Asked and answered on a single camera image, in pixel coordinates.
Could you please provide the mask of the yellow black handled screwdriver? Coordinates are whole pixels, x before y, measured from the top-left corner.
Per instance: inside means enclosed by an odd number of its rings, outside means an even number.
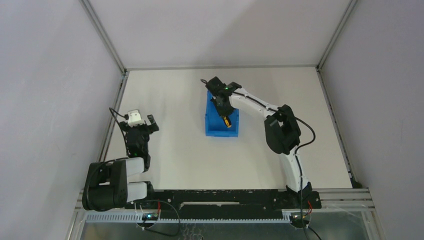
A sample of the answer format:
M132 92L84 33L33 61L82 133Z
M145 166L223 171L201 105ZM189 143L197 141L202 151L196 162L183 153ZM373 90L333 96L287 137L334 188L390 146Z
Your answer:
M224 122L224 124L227 128L232 127L232 122L231 122L231 120L228 116L222 116L221 118L222 118L222 120L223 120L223 122Z

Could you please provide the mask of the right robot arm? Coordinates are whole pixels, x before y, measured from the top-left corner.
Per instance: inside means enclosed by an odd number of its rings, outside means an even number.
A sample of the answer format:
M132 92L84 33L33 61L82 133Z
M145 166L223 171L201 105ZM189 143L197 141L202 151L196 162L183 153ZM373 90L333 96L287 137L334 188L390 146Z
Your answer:
M289 203L295 208L307 204L313 189L305 175L299 150L316 139L313 128L296 117L287 104L270 104L236 82L225 84L216 76L210 80L201 79L201 82L211 94L210 102L227 129L232 127L230 116L235 110L261 117L265 142L282 162Z

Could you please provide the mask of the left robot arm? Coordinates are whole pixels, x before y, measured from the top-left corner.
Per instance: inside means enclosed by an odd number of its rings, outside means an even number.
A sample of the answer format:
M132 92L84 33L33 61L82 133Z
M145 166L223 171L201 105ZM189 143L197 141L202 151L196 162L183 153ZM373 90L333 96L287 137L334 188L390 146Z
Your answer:
M150 135L159 130L154 116L148 115L146 123L137 111L128 113L128 120L119 123L124 133L127 156L89 165L83 194L82 206L87 211L105 212L123 208L127 203L137 201L149 209L156 203L157 196L149 181L131 182L131 176L149 170Z

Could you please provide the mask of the blue plastic bin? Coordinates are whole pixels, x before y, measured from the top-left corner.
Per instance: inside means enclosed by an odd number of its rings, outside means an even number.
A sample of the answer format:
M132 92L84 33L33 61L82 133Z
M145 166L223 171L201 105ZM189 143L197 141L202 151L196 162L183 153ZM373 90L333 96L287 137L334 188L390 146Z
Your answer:
M205 110L205 135L207 137L237 138L239 136L240 113L236 109L230 116L231 127L227 127L223 119L219 116L214 104L211 102L212 94L207 92Z

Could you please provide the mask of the black mounting rail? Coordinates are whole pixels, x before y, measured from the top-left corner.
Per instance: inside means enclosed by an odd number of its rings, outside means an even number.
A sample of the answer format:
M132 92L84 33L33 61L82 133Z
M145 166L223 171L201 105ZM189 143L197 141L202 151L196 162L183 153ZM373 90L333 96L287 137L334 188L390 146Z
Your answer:
M125 209L137 209L157 213L155 202L143 203L145 200L162 200L171 203L180 218L223 218L253 219L276 218L285 211L305 212L307 201L313 210L321 209L321 197L317 191L311 192L303 200L287 190L247 189L247 190L155 190L147 198L128 203ZM177 218L175 212L164 203L161 204L161 216Z

